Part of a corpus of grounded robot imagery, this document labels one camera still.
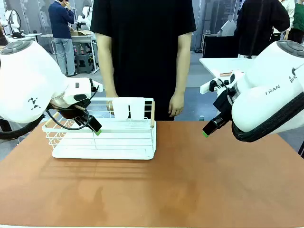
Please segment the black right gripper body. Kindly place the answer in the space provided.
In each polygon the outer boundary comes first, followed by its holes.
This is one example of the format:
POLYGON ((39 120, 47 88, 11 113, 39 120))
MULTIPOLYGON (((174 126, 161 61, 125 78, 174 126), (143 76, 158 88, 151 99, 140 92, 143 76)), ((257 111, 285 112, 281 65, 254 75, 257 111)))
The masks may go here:
POLYGON ((232 97, 235 95, 234 88, 225 89, 215 100, 213 105, 219 111, 218 116, 224 120, 232 120, 232 97))

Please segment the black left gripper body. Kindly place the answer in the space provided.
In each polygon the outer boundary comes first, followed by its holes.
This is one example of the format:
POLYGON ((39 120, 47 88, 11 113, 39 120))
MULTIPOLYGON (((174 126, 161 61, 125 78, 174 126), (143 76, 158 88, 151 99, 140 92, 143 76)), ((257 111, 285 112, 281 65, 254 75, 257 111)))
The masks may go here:
POLYGON ((89 99, 77 102, 67 108, 59 107, 51 104, 51 109, 58 110, 58 112, 66 119, 85 118, 87 119, 86 108, 91 104, 89 99))

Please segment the person's right hand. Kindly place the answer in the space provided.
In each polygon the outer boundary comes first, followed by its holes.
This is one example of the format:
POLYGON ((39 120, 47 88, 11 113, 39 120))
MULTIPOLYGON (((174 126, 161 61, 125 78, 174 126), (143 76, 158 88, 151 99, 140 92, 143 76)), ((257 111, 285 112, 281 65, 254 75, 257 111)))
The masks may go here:
POLYGON ((114 114, 114 107, 113 107, 113 98, 119 97, 115 90, 106 90, 105 92, 106 97, 108 100, 106 101, 106 108, 111 113, 114 114))

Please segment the person's left hand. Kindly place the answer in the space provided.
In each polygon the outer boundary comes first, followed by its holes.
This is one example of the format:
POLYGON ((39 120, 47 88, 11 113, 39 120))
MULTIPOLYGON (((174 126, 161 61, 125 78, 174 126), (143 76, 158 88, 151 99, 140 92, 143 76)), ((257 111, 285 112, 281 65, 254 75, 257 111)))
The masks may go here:
POLYGON ((174 93, 169 103, 170 117, 178 116, 184 108, 184 93, 174 93))

